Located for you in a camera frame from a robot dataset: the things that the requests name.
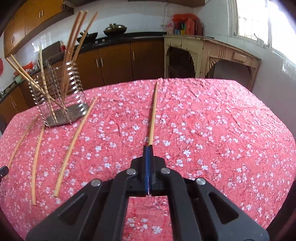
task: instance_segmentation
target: cabinet door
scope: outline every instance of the cabinet door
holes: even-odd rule
[[[25,37],[26,3],[15,13],[13,21],[13,47]]]
[[[29,109],[19,86],[16,87],[9,95],[14,104],[14,107],[17,110],[17,113]]]
[[[43,0],[41,8],[42,22],[62,11],[63,0]]]
[[[13,105],[10,95],[7,96],[5,100],[0,104],[0,114],[4,116],[7,124],[17,114],[17,110]]]
[[[164,40],[131,42],[134,80],[164,78]]]
[[[31,88],[29,83],[25,80],[22,84],[20,84],[20,90],[25,98],[25,101],[29,108],[32,108],[35,106],[35,100],[33,99]]]
[[[10,20],[4,30],[4,56],[7,57],[13,49],[13,20]]]
[[[28,0],[26,3],[26,35],[41,24],[41,2],[40,0]]]
[[[97,49],[80,53],[77,57],[76,65],[84,90],[104,86]]]
[[[108,46],[98,51],[105,85],[133,81],[129,43]]]

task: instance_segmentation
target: tablecloth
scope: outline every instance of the tablecloth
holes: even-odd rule
[[[15,230],[27,232],[90,180],[103,181],[142,155],[149,132],[153,91],[159,83],[153,150],[183,177],[204,177],[266,228],[295,178],[295,141],[287,127],[235,81],[159,79],[85,91],[98,100],[75,144],[59,198],[53,196],[63,158],[80,124],[46,128],[36,174],[31,172],[42,120],[19,147],[0,187],[0,204]],[[0,139],[0,166],[11,154],[37,108],[17,114]],[[167,197],[130,198],[123,240],[172,240]]]

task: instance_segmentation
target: white wall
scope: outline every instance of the white wall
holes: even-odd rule
[[[3,48],[3,40],[4,40],[4,34],[0,37],[0,58],[3,61],[3,74],[0,76],[0,88],[5,89],[7,86],[9,86],[13,82],[13,73],[15,70],[10,66],[10,64],[5,60],[4,57],[4,48]]]
[[[95,12],[99,12],[97,19],[89,30],[89,33],[98,32],[98,37],[105,37],[103,30],[108,27],[110,23],[127,26],[127,33],[165,31],[161,27],[163,24],[165,5],[165,2],[128,2],[128,0],[101,0],[83,5],[74,9],[73,16],[59,21],[35,36],[17,52],[15,55],[16,59],[22,65],[29,63],[34,52],[32,42],[37,41],[41,36],[45,36],[48,42],[46,44],[47,46],[56,41],[64,41],[65,45],[67,45],[72,25],[80,10],[89,11],[82,29],[86,28]],[[167,6],[165,23],[168,23],[176,13],[193,13],[193,8],[169,4]]]
[[[211,0],[205,6],[194,8],[204,24],[204,34],[227,42],[261,58],[253,93],[275,113],[296,139],[296,69],[286,65],[287,59],[261,48],[255,41],[233,37],[229,0]]]

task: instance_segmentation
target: metal utensil holder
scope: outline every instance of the metal utensil holder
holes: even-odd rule
[[[64,102],[62,101],[61,93],[63,66],[56,67],[54,65],[50,65],[48,62],[46,62],[46,65],[47,69],[44,70],[44,76],[48,94],[60,105],[64,103],[66,110],[51,101],[51,106],[56,117],[55,120],[46,96],[39,91],[36,91],[36,89],[31,86],[32,96],[38,107],[40,115],[45,125],[48,127],[73,123],[84,116],[89,107],[83,92],[76,64],[71,61],[66,63],[66,75],[69,79],[69,86]],[[35,82],[45,90],[41,73],[36,76]]]

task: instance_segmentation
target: silver screw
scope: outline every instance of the silver screw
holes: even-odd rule
[[[126,173],[128,175],[135,175],[137,173],[137,171],[134,168],[130,168],[126,170]]]
[[[170,173],[170,169],[167,167],[162,168],[160,171],[162,174],[169,174]]]
[[[198,185],[204,185],[206,183],[206,180],[204,178],[198,178],[196,179],[196,182]]]
[[[101,185],[101,180],[99,180],[99,179],[93,179],[92,181],[91,181],[91,185],[93,186],[93,187],[98,187],[98,186],[100,186]]]

